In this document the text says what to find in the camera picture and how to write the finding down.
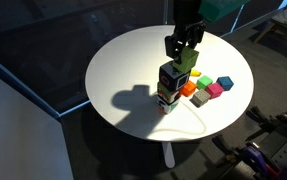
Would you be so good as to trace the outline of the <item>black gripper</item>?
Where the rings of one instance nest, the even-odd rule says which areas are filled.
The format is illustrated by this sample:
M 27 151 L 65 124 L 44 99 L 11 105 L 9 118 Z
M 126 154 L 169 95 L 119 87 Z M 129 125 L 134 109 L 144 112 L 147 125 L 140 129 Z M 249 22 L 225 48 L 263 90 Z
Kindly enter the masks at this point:
M 205 22 L 199 13 L 201 0 L 174 0 L 174 34 L 181 42 L 187 42 L 194 49 L 202 41 Z M 180 60 L 183 45 L 174 36 L 165 37 L 166 55 L 175 61 Z

